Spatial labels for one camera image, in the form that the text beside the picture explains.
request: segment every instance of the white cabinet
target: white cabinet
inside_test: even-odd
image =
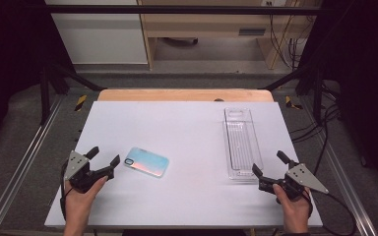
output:
[[[137,5],[134,0],[46,0],[50,4]],[[139,15],[52,14],[73,64],[148,64]]]

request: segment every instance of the gradient phone case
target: gradient phone case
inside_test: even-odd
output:
[[[128,152],[124,165],[156,177],[161,177],[167,168],[168,159],[147,150],[133,147]]]

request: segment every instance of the clear plastic container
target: clear plastic container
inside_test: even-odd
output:
[[[223,129],[229,178],[257,180],[252,171],[253,163],[263,169],[263,162],[250,110],[226,108]]]

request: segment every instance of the white tabletop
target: white tabletop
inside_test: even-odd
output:
[[[96,101],[76,151],[98,146],[91,169],[121,163],[94,201],[90,226],[117,228],[249,228],[283,225],[274,195],[258,190],[258,181],[228,178],[222,122],[224,109],[249,108],[263,160],[264,175],[283,178],[277,157],[297,157],[279,105],[275,102]],[[123,165],[138,147],[165,156],[169,165],[156,178]],[[64,227],[60,190],[45,221]],[[310,226],[321,226],[316,207]]]

